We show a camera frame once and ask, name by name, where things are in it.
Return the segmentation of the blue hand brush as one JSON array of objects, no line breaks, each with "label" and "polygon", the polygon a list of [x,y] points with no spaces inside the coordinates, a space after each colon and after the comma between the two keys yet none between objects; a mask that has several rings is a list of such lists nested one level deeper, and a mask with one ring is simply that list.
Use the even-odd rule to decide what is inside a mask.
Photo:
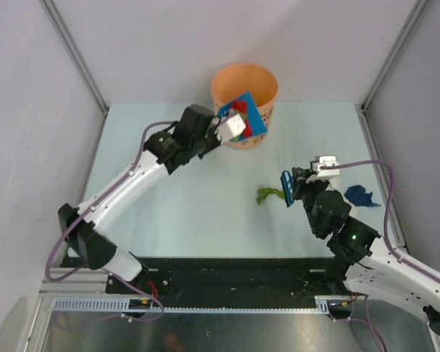
[{"label": "blue hand brush", "polygon": [[284,170],[281,173],[281,184],[282,190],[285,196],[286,206],[289,208],[294,202],[293,189],[295,186],[295,181],[292,173],[289,170]]}]

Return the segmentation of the green paper scrap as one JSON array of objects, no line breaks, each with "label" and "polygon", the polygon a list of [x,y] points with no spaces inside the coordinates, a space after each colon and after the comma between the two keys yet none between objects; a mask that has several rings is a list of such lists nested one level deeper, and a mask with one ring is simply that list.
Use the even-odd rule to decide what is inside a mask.
[{"label": "green paper scrap", "polygon": [[277,188],[262,187],[257,189],[256,195],[256,203],[258,205],[261,205],[271,195],[285,200],[284,192]]}]

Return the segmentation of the red paper scrap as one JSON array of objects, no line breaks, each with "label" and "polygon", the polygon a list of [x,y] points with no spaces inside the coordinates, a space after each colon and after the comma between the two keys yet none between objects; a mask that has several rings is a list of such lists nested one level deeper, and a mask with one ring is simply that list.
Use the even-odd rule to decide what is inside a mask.
[{"label": "red paper scrap", "polygon": [[235,114],[240,114],[241,116],[247,116],[248,103],[245,100],[234,100],[230,107]]}]

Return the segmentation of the blue plastic dustpan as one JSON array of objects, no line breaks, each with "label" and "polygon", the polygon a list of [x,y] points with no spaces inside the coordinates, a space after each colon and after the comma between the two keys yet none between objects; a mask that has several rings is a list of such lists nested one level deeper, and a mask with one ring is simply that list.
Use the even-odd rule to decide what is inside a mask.
[{"label": "blue plastic dustpan", "polygon": [[234,139],[231,139],[231,142],[241,142],[246,139],[250,139],[252,137],[257,137],[263,135],[267,132],[267,127],[263,122],[262,117],[257,109],[254,98],[250,94],[250,92],[245,92],[237,98],[231,100],[229,103],[223,105],[216,115],[222,120],[226,120],[231,114],[235,114],[234,111],[230,108],[231,104],[234,100],[245,100],[248,103],[248,112],[247,116],[242,116],[243,121],[246,124],[246,128],[240,136],[237,136]]}]

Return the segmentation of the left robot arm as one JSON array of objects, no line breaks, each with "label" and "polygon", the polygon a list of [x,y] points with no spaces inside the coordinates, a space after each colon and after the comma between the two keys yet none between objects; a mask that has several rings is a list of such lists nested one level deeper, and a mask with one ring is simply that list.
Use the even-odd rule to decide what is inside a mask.
[{"label": "left robot arm", "polygon": [[142,134],[135,160],[110,184],[76,207],[64,204],[59,209],[63,240],[86,267],[118,276],[132,293],[146,288],[142,263],[108,239],[108,232],[144,192],[192,158],[219,147],[220,121],[210,109],[192,104],[178,121],[155,123],[158,131]]}]

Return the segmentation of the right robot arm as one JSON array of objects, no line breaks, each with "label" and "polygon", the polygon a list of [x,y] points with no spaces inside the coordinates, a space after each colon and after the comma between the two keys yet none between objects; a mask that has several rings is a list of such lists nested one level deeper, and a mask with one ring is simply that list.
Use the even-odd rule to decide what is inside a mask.
[{"label": "right robot arm", "polygon": [[351,291],[398,306],[440,336],[440,272],[352,217],[350,204],[329,187],[336,174],[319,165],[294,167],[281,176],[287,205],[302,202],[312,234],[334,255],[324,287],[332,294]]}]

